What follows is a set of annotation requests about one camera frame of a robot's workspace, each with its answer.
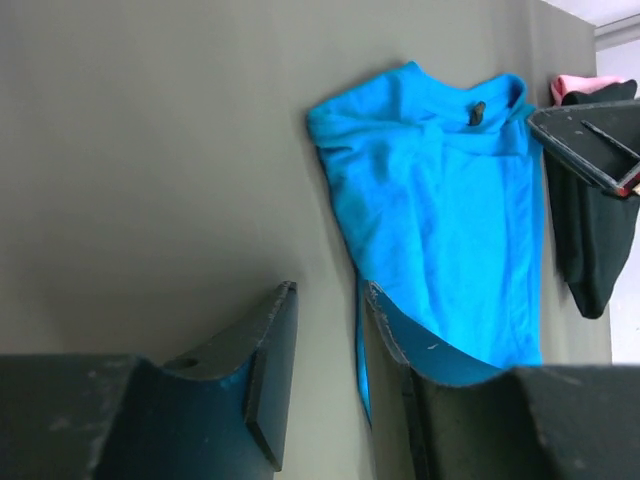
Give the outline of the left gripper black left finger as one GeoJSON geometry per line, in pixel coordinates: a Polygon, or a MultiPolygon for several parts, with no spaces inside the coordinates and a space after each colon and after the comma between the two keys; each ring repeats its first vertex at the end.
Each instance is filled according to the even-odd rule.
{"type": "Polygon", "coordinates": [[[283,467],[298,326],[281,283],[244,318],[157,366],[136,365],[97,479],[271,479],[283,467]]]}

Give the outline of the blue t shirt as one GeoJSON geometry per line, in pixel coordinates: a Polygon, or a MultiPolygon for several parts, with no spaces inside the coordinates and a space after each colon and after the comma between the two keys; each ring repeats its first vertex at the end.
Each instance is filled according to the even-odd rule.
{"type": "Polygon", "coordinates": [[[410,62],[307,115],[359,291],[394,304],[404,358],[445,384],[542,361],[532,110],[516,75],[459,89],[410,62]]]}

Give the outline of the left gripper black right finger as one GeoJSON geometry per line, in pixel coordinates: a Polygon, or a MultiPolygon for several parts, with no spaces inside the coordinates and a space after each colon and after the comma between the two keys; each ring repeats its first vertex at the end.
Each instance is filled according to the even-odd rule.
{"type": "Polygon", "coordinates": [[[363,336],[377,478],[539,478],[540,446],[515,373],[406,319],[371,282],[363,336]]]}

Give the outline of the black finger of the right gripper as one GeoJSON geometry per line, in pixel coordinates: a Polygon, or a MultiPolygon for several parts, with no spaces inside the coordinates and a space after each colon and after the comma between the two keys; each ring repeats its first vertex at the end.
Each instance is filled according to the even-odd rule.
{"type": "Polygon", "coordinates": [[[619,198],[639,193],[637,99],[540,109],[528,123],[541,145],[587,183],[619,198]]]}

